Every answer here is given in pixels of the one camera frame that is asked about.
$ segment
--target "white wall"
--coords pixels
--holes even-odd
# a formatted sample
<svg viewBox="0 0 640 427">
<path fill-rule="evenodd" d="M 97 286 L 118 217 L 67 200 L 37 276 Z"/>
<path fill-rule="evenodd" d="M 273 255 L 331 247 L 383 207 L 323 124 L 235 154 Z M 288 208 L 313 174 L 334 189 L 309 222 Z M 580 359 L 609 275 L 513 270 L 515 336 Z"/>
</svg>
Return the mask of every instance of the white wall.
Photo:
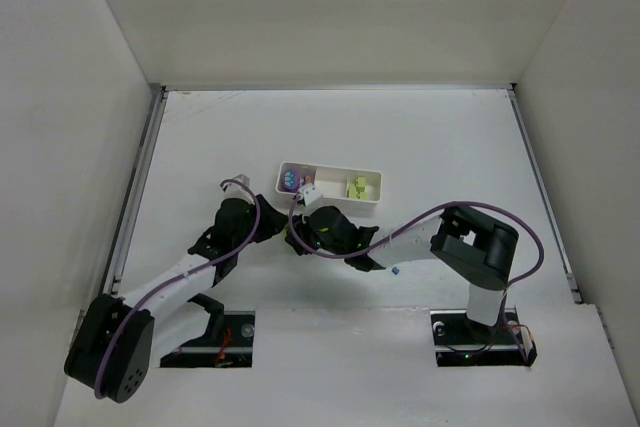
<svg viewBox="0 0 640 427">
<path fill-rule="evenodd" d="M 0 0 L 0 425 L 52 423 L 150 94 L 104 0 Z"/>
<path fill-rule="evenodd" d="M 564 0 L 108 0 L 150 81 L 516 81 Z"/>
<path fill-rule="evenodd" d="M 569 258 L 640 410 L 640 0 L 568 0 L 517 94 Z"/>
</svg>

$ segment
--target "purple object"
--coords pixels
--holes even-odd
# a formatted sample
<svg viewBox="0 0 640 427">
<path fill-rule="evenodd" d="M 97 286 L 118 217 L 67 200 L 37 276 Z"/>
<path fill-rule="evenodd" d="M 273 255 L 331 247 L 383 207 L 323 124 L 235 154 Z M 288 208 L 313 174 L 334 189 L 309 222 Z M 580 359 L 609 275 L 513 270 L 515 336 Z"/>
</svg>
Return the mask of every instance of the purple object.
<svg viewBox="0 0 640 427">
<path fill-rule="evenodd" d="M 285 170 L 282 174 L 282 187 L 288 192 L 296 192 L 300 186 L 300 176 L 295 170 Z"/>
</svg>

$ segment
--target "white container compartment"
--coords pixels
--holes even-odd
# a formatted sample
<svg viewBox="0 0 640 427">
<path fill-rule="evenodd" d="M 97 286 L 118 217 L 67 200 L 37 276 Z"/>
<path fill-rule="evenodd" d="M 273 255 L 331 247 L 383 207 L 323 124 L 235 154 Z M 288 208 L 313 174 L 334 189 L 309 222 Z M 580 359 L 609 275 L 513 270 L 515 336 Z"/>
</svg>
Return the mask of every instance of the white container compartment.
<svg viewBox="0 0 640 427">
<path fill-rule="evenodd" d="M 293 172 L 285 185 L 285 173 Z M 313 182 L 324 196 L 325 204 L 336 207 L 375 207 L 380 201 L 382 173 L 373 170 L 350 169 L 329 165 L 303 164 L 299 162 L 283 162 L 276 180 L 276 192 L 291 197 L 298 187 L 307 181 Z M 358 178 L 364 179 L 366 198 L 350 198 L 349 185 L 355 185 Z"/>
</svg>

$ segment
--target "white floor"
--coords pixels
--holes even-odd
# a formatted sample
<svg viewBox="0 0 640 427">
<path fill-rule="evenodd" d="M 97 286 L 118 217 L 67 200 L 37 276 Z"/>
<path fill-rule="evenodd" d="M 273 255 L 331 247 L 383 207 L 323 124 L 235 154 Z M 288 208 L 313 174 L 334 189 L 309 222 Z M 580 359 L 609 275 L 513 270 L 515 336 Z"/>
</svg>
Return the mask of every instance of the white floor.
<svg viewBox="0 0 640 427">
<path fill-rule="evenodd" d="M 454 199 L 523 217 L 547 251 L 509 297 L 536 336 L 534 367 L 436 367 L 427 308 L 467 297 L 437 261 L 361 273 L 276 238 L 250 246 L 211 292 L 256 309 L 252 369 L 153 370 L 123 405 L 71 381 L 58 426 L 635 425 L 595 309 L 572 302 L 502 90 L 172 93 L 121 292 L 180 259 L 212 223 L 223 178 L 245 173 L 275 201 L 285 160 L 381 171 L 381 203 L 356 223 L 394 226 Z M 512 275 L 535 257 L 522 233 Z"/>
<path fill-rule="evenodd" d="M 502 90 L 171 93 L 121 291 L 172 266 L 213 223 L 224 178 L 244 173 L 257 193 L 277 202 L 274 187 L 285 160 L 381 171 L 381 202 L 372 218 L 350 215 L 356 223 L 393 227 L 456 199 L 511 210 L 542 237 L 547 257 L 510 299 L 572 302 Z M 536 255 L 522 233 L 512 274 L 530 268 Z M 241 254 L 214 295 L 230 309 L 458 308 L 466 305 L 467 284 L 439 262 L 404 266 L 398 276 L 361 273 L 342 262 L 297 257 L 275 238 Z"/>
</svg>

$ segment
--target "orange wire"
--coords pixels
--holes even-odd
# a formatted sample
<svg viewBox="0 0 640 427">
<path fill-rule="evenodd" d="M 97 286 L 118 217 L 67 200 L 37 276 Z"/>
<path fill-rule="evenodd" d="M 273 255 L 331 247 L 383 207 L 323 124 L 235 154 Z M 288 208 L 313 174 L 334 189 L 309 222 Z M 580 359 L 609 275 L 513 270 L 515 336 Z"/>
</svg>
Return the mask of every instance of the orange wire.
<svg viewBox="0 0 640 427">
<path fill-rule="evenodd" d="M 227 327 L 226 332 L 223 334 L 222 345 L 220 346 L 220 351 L 218 352 L 218 356 L 216 357 L 214 365 L 218 365 L 218 362 L 220 362 L 220 359 L 224 354 L 224 349 L 227 347 L 227 345 L 229 345 L 229 342 L 231 342 L 231 328 Z"/>
<path fill-rule="evenodd" d="M 529 327 L 527 325 L 525 325 L 525 324 L 514 324 L 514 325 L 511 325 L 511 327 L 518 327 L 520 329 L 527 329 L 527 333 L 529 334 L 529 338 L 531 340 L 533 340 L 533 334 L 531 333 L 531 329 L 529 329 Z M 504 326 L 504 325 L 502 326 L 502 328 L 504 330 L 507 330 L 507 327 Z"/>
</svg>

